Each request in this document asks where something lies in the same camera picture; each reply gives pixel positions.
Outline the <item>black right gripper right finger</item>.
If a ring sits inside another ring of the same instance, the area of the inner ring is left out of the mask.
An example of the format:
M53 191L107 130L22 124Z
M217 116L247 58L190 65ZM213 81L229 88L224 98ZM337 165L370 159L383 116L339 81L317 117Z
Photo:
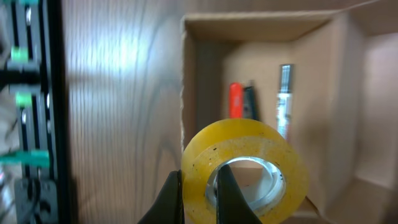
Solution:
M220 168L216 176L217 224L261 224L245 201L229 165Z

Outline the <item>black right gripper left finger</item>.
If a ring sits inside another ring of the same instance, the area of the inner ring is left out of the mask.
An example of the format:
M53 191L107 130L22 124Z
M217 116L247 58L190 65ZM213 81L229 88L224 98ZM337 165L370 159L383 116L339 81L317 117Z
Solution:
M182 172L170 172L155 202L138 224L183 224Z

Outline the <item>yellow tape roll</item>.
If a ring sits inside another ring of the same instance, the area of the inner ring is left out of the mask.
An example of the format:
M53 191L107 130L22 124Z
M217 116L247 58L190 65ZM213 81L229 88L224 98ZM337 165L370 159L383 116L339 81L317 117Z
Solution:
M249 210L261 223L288 219L306 197L302 158L272 127L252 119L208 125L182 154L182 197L193 223L215 223L216 178L230 168Z

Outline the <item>black white marker pen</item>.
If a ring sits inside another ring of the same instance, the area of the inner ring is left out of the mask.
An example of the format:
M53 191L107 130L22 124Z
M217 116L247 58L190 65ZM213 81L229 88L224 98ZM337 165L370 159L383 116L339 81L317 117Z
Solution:
M289 139L292 114L292 86L294 64L280 66L280 82L277 93L277 131L286 140Z

